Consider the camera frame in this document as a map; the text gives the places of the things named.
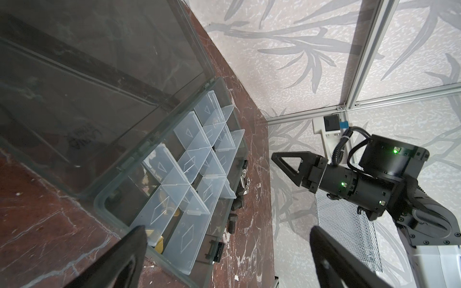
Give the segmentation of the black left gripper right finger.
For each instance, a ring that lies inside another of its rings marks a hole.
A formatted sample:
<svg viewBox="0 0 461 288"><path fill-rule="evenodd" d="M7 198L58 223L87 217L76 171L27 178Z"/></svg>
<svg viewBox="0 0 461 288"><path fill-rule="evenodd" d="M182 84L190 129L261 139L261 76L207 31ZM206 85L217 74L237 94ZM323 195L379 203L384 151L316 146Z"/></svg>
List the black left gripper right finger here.
<svg viewBox="0 0 461 288"><path fill-rule="evenodd" d="M310 232L310 247L322 288L390 286L319 226L313 227Z"/></svg>

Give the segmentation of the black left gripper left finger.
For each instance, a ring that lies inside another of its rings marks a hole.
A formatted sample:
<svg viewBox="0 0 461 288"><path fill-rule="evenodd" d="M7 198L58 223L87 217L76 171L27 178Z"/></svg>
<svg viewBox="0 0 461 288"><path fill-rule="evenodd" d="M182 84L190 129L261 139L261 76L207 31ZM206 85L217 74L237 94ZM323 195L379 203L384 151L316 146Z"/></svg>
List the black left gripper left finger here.
<svg viewBox="0 0 461 288"><path fill-rule="evenodd" d="M137 226L66 286L136 288L144 267L146 248L145 226Z"/></svg>

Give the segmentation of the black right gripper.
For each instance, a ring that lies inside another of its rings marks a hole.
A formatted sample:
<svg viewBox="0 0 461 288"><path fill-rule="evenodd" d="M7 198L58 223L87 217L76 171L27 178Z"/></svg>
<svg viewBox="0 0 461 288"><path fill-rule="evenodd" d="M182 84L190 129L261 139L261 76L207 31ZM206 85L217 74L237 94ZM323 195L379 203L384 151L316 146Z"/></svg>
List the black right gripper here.
<svg viewBox="0 0 461 288"><path fill-rule="evenodd" d="M300 164L295 169L285 161L286 158L299 158ZM328 159L311 152L274 152L272 161L298 187L303 186L316 194L328 165Z"/></svg>

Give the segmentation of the brass wing nut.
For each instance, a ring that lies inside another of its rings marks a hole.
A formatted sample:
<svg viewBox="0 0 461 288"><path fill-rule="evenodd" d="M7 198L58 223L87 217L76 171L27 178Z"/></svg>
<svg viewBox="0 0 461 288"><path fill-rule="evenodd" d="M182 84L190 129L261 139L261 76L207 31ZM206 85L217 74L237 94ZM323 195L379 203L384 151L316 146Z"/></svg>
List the brass wing nut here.
<svg viewBox="0 0 461 288"><path fill-rule="evenodd" d="M170 236L172 235L174 229L176 228L180 217L182 216L181 210L178 208L173 214L172 219L167 225L166 229L162 233L161 237L158 239L157 243L154 244L153 239L154 235L157 233L154 229L145 229L148 245L152 247L157 253L162 254L164 251L164 245L169 241Z"/></svg>

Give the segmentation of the grey compartment organizer box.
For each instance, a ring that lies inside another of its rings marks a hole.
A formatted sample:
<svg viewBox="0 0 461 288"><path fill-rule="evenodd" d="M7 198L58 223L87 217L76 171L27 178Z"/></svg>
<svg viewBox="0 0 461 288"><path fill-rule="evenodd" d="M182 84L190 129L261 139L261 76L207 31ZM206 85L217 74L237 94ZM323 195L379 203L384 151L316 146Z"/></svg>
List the grey compartment organizer box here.
<svg viewBox="0 0 461 288"><path fill-rule="evenodd" d="M2 1L1 286L61 288L179 208L140 285L208 287L243 136L182 1Z"/></svg>

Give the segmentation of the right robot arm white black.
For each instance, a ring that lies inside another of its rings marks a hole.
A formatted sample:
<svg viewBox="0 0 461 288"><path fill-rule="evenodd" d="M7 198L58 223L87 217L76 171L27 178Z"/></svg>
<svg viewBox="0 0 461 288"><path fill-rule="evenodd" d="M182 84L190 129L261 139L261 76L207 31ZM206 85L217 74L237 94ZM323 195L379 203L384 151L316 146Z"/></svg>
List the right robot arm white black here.
<svg viewBox="0 0 461 288"><path fill-rule="evenodd" d="M461 230L456 216L429 197L417 180L429 159L425 148L345 131L330 159L308 151L275 152L271 159L299 186L346 200L370 221L390 214L420 288L461 285Z"/></svg>

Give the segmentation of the pile of screws and nuts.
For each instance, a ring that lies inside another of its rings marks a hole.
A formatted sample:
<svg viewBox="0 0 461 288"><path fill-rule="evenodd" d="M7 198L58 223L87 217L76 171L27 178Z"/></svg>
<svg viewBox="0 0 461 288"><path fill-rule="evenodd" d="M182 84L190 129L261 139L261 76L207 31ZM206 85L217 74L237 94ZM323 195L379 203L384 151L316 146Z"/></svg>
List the pile of screws and nuts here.
<svg viewBox="0 0 461 288"><path fill-rule="evenodd" d="M228 217L227 231L229 234L234 234L236 231L238 215L235 211L240 210L244 206L244 196L249 192L249 179L247 177L247 169L243 169L240 182L237 187L237 198L234 199L231 206L231 213Z"/></svg>

